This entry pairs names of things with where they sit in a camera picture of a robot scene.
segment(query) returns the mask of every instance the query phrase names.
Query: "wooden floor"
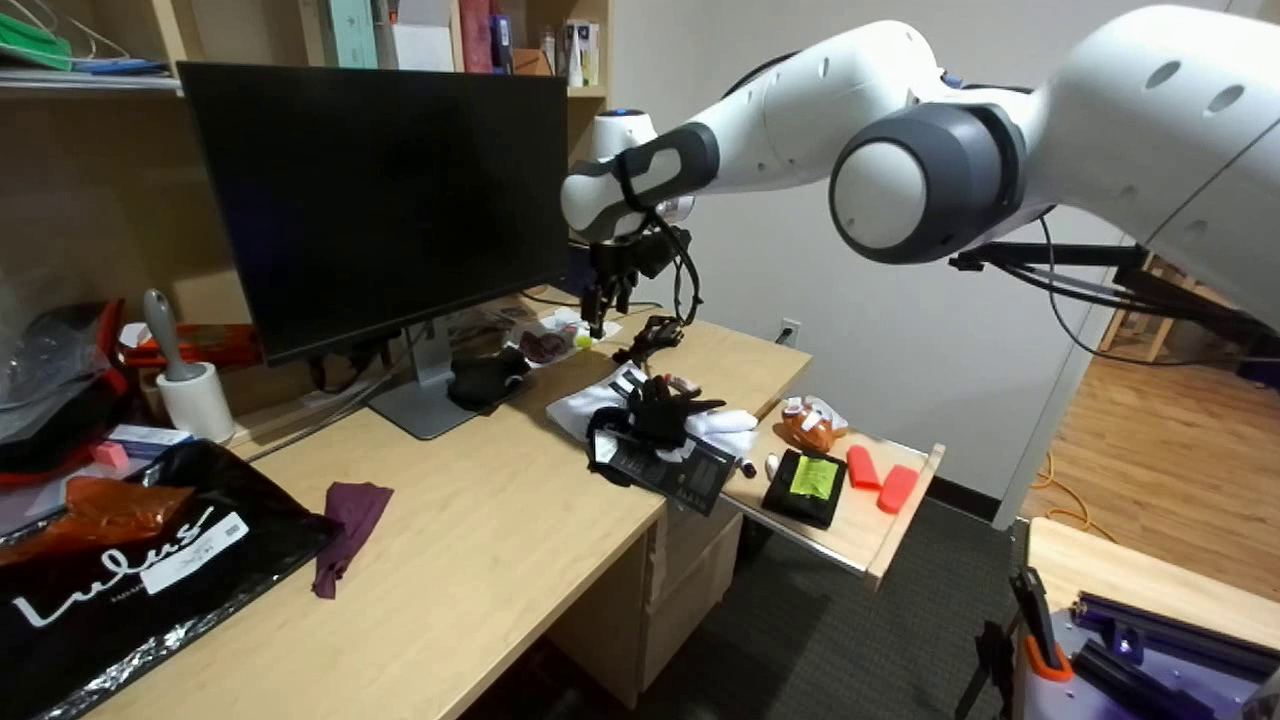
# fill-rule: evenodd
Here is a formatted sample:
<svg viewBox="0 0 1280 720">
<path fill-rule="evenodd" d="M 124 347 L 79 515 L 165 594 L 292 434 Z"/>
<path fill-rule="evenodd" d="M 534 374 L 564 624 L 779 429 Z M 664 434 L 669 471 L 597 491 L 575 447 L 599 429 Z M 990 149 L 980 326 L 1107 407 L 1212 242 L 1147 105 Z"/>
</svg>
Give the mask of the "wooden floor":
<svg viewBox="0 0 1280 720">
<path fill-rule="evenodd" d="M 1028 510 L 1280 600 L 1280 390 L 1093 361 Z"/>
</svg>

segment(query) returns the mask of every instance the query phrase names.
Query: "orange object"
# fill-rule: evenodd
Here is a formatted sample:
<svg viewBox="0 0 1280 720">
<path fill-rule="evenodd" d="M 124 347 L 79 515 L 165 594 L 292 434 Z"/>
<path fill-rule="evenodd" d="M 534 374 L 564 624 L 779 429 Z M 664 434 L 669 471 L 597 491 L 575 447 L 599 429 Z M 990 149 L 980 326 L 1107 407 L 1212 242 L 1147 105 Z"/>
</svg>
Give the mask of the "orange object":
<svg viewBox="0 0 1280 720">
<path fill-rule="evenodd" d="M 830 455 L 838 434 L 834 419 L 826 419 L 820 410 L 814 410 L 808 403 L 804 407 L 783 407 L 779 410 L 779 423 L 772 423 L 772 430 L 814 455 Z"/>
<path fill-rule="evenodd" d="M 1055 662 L 1060 662 L 1060 666 L 1052 666 L 1052 662 L 1040 657 L 1040 644 L 1036 644 L 1033 631 L 1024 636 L 1024 653 L 1028 653 L 1033 671 L 1046 674 L 1046 681 L 1052 681 L 1052 682 L 1070 682 L 1070 681 L 1076 674 L 1076 671 L 1071 671 L 1071 658 L 1066 657 L 1066 646 L 1052 646 L 1052 653 L 1055 653 Z"/>
<path fill-rule="evenodd" d="M 0 567 L 83 553 L 141 542 L 165 531 L 171 510 L 194 497 L 194 488 L 141 488 L 124 481 L 69 481 L 69 510 L 27 538 L 0 542 Z"/>
<path fill-rule="evenodd" d="M 892 464 L 892 471 L 884 474 L 879 499 L 876 508 L 884 508 L 889 515 L 902 510 L 917 488 L 921 471 Z"/>
</svg>

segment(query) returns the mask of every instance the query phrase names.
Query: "plastic bag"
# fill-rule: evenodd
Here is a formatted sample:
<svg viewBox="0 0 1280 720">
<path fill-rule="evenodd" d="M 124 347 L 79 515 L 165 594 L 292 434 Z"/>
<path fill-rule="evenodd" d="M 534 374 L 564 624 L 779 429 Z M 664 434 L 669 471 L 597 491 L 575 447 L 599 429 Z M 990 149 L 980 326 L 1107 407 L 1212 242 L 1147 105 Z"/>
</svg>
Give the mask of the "plastic bag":
<svg viewBox="0 0 1280 720">
<path fill-rule="evenodd" d="M 118 366 L 119 299 L 41 312 L 0 373 L 0 488 L 41 483 L 124 419 L 132 374 Z"/>
<path fill-rule="evenodd" d="M 219 442 L 165 451 L 145 483 L 187 488 L 162 537 L 0 567 L 0 715 L 83 715 L 337 537 Z"/>
</svg>

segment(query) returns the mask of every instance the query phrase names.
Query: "purple cloth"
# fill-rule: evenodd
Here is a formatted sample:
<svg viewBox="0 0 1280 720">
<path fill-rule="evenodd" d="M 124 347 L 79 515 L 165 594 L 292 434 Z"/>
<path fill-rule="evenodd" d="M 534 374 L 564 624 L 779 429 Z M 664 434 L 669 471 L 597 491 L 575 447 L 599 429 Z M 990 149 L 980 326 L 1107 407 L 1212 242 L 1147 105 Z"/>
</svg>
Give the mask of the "purple cloth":
<svg viewBox="0 0 1280 720">
<path fill-rule="evenodd" d="M 339 522 L 337 538 L 316 556 L 316 582 L 320 600 L 337 594 L 337 581 L 354 567 L 357 553 L 371 537 L 377 521 L 384 515 L 394 488 L 377 483 L 330 483 L 324 515 Z"/>
</svg>

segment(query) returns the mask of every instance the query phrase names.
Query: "monitor stand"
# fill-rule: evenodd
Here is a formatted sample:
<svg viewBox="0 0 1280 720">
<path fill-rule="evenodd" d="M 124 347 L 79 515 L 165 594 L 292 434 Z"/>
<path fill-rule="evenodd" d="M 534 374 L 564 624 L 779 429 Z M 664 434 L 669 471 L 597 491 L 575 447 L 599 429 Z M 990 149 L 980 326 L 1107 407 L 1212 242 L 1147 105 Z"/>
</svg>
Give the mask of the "monitor stand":
<svg viewBox="0 0 1280 720">
<path fill-rule="evenodd" d="M 453 381 L 447 326 L 440 318 L 423 318 L 405 326 L 405 339 L 408 339 L 412 381 L 371 395 L 367 407 L 416 440 L 438 440 L 476 419 L 470 407 L 447 399 L 447 381 Z"/>
</svg>

